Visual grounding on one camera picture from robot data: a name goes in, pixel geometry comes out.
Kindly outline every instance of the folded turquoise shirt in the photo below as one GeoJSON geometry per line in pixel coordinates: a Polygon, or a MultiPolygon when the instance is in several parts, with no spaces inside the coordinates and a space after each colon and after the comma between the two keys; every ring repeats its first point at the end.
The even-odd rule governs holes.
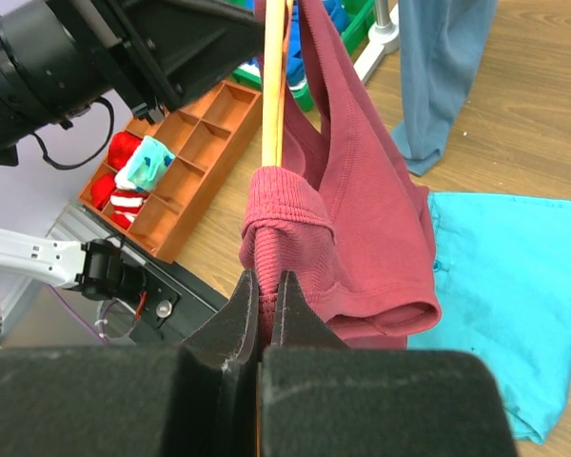
{"type": "Polygon", "coordinates": [[[408,347],[478,356],[514,437],[542,444],[571,381],[571,202],[433,193],[429,204],[443,318],[408,347]]]}

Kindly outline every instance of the yellow stick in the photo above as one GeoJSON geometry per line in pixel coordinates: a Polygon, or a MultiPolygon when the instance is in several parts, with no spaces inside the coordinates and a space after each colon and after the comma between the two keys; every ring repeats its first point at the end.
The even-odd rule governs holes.
{"type": "Polygon", "coordinates": [[[282,49],[282,80],[279,92],[279,107],[277,119],[277,153],[275,165],[280,167],[282,165],[282,157],[284,154],[284,101],[286,99],[286,69],[287,69],[287,49],[289,48],[289,35],[292,29],[292,10],[294,9],[294,0],[285,0],[287,23],[285,30],[285,38],[282,49]]]}
{"type": "Polygon", "coordinates": [[[284,0],[266,2],[265,20],[265,78],[263,84],[263,139],[262,165],[277,165],[279,141],[279,100],[284,61],[284,21],[286,9],[284,0]]]}

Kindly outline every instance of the wooden organizer tray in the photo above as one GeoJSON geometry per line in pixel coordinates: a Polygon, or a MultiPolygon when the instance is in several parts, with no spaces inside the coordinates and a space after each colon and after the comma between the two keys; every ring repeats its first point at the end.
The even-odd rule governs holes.
{"type": "Polygon", "coordinates": [[[224,81],[161,124],[131,120],[126,131],[153,136],[176,156],[129,229],[112,222],[111,204],[93,206],[90,188],[116,170],[105,157],[79,198],[89,210],[154,257],[173,262],[261,124],[260,92],[224,81]]]}

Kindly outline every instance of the white wall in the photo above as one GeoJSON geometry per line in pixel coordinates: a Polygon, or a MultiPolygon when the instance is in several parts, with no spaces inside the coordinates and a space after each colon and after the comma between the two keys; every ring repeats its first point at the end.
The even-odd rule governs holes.
{"type": "MultiPolygon", "coordinates": [[[[25,3],[0,0],[0,14],[25,3]]],[[[108,99],[116,110],[116,129],[130,117],[118,95],[108,99]]],[[[52,158],[61,163],[77,163],[96,151],[106,138],[108,115],[95,106],[84,117],[75,119],[68,131],[48,126],[38,131],[52,158]]],[[[69,199],[76,198],[91,176],[97,161],[73,171],[58,171],[42,161],[42,153],[31,137],[19,142],[19,166],[0,167],[0,228],[45,236],[69,199]]],[[[0,311],[16,278],[0,273],[0,311]]]]}

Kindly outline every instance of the metal stand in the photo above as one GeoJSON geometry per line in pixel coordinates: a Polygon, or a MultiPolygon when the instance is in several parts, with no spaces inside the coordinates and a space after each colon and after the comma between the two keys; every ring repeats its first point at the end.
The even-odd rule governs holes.
{"type": "Polygon", "coordinates": [[[400,46],[398,5],[389,12],[389,0],[375,0],[374,9],[376,22],[368,31],[368,45],[354,66],[364,84],[370,79],[383,57],[400,46]]]}

